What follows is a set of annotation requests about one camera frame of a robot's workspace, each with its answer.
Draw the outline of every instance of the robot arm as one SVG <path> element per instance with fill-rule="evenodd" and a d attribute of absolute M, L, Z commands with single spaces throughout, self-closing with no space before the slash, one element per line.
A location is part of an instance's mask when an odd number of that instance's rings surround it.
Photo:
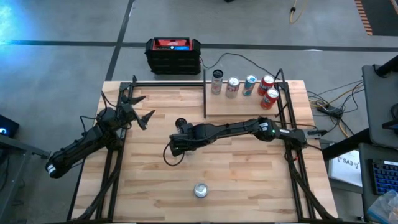
<path fill-rule="evenodd" d="M 144 98 L 144 96 L 138 98 L 122 96 L 122 103 L 115 110 L 103 109 L 96 117 L 95 126 L 83 133 L 82 138 L 74 140 L 73 143 L 61 148 L 50 157 L 45 165 L 50 177 L 62 177 L 74 163 L 104 147 L 118 150 L 123 143 L 116 131 L 121 128 L 129 129 L 132 121 L 136 120 L 141 129 L 145 130 L 149 118 L 155 111 L 140 118 L 132 107 Z"/>
<path fill-rule="evenodd" d="M 294 148 L 302 149 L 307 145 L 308 133 L 314 130 L 281 129 L 275 121 L 259 117 L 245 122 L 215 126 L 212 124 L 198 124 L 193 126 L 184 119 L 176 122 L 179 133 L 170 135 L 170 148 L 173 156 L 185 151 L 194 151 L 199 147 L 207 146 L 219 138 L 253 134 L 260 141 L 270 142 L 274 139 L 289 140 Z"/>

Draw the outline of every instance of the black keyboard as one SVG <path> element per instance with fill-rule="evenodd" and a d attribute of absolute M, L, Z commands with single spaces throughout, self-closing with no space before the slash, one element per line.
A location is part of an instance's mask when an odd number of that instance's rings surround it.
<path fill-rule="evenodd" d="M 374 159 L 371 162 L 374 181 L 373 193 L 382 195 L 390 190 L 398 192 L 398 162 Z"/>

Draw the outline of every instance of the aluminum can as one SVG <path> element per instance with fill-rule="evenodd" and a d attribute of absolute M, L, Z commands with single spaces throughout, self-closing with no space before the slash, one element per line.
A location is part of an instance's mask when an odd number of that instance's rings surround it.
<path fill-rule="evenodd" d="M 207 187 L 206 184 L 203 183 L 196 184 L 195 187 L 193 188 L 193 193 L 198 198 L 204 198 L 209 193 L 209 188 Z"/>
<path fill-rule="evenodd" d="M 213 77 L 211 78 L 211 92 L 219 95 L 221 93 L 221 87 L 223 86 L 223 71 L 216 69 L 213 71 Z"/>
<path fill-rule="evenodd" d="M 231 77 L 228 80 L 225 95 L 228 98 L 235 98 L 238 95 L 239 90 L 239 79 L 236 77 Z"/>
<path fill-rule="evenodd" d="M 264 96 L 270 88 L 274 86 L 275 78 L 272 75 L 265 75 L 257 89 L 257 92 L 260 96 Z"/>
<path fill-rule="evenodd" d="M 272 105 L 278 100 L 279 93 L 276 89 L 271 88 L 267 90 L 266 94 L 262 98 L 260 105 L 262 109 L 269 110 L 272 108 Z"/>
<path fill-rule="evenodd" d="M 253 92 L 254 85 L 256 84 L 257 77 L 255 75 L 248 75 L 244 81 L 242 94 L 244 96 L 250 96 Z"/>

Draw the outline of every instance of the gray floor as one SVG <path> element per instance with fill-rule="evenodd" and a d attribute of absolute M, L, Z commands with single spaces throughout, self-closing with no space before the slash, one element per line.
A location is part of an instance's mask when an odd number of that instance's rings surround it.
<path fill-rule="evenodd" d="M 117 41 L 128 0 L 4 1 L 0 3 L 0 40 Z M 352 0 L 310 0 L 298 23 L 288 23 L 293 1 L 136 0 L 124 42 L 146 42 L 154 36 L 189 36 L 204 44 L 324 45 L 397 47 L 397 37 L 366 35 Z M 80 115 L 93 116 L 114 47 L 0 45 L 0 114 L 21 124 L 17 138 L 55 152 L 77 138 Z M 275 73 L 283 68 L 287 79 L 305 80 L 308 90 L 320 92 L 361 79 L 361 66 L 384 63 L 396 53 L 308 52 L 278 50 L 202 49 L 206 66 L 224 52 L 243 54 Z M 226 76 L 245 77 L 264 72 L 249 62 L 227 55 L 210 69 Z M 157 76 L 150 72 L 142 48 L 123 47 L 113 80 L 200 80 L 202 74 Z M 332 99 L 341 91 L 325 94 Z M 356 96 L 359 110 L 344 116 L 356 132 L 367 128 L 363 93 Z M 347 110 L 354 108 L 350 101 Z M 328 118 L 315 117 L 329 129 Z M 325 139 L 340 141 L 338 129 Z M 78 177 L 76 167 L 61 179 L 50 179 L 45 161 L 33 158 L 18 193 L 25 205 L 12 218 L 28 223 L 62 222 Z M 339 216 L 361 215 L 358 194 L 333 189 Z"/>

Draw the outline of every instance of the wooden platform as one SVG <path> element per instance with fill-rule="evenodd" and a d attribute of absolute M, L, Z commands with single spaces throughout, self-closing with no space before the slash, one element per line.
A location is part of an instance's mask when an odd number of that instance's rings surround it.
<path fill-rule="evenodd" d="M 105 82 L 103 87 L 114 103 L 119 84 Z M 313 124 L 304 82 L 291 81 L 289 85 L 297 122 Z M 177 118 L 193 124 L 225 124 L 257 115 L 203 119 L 202 87 L 136 88 L 134 96 L 141 95 L 147 98 L 135 106 L 136 111 L 146 114 L 155 109 L 156 113 L 146 131 L 133 124 L 127 132 L 114 222 L 297 221 L 288 166 L 283 157 L 284 143 L 280 140 L 266 143 L 249 135 L 219 139 L 188 153 L 177 167 L 169 167 L 163 161 L 162 152 L 169 134 L 177 131 L 174 125 Z M 321 152 L 307 148 L 303 154 L 311 190 L 337 217 Z M 105 158 L 106 150 L 102 149 L 86 159 L 72 218 L 81 215 L 98 193 Z M 175 162 L 179 158 L 167 151 L 167 159 Z M 210 189 L 206 198 L 193 195 L 193 186 L 199 182 Z M 108 200 L 104 211 L 108 211 Z"/>
<path fill-rule="evenodd" d="M 260 102 L 264 96 L 257 94 L 259 82 L 254 85 L 251 96 L 243 96 L 243 83 L 239 86 L 238 95 L 235 98 L 225 97 L 226 83 L 221 88 L 219 95 L 212 94 L 211 84 L 206 84 L 206 114 L 208 116 L 225 115 L 254 115 L 269 116 L 278 114 L 278 105 L 274 104 L 269 110 L 262 109 Z"/>

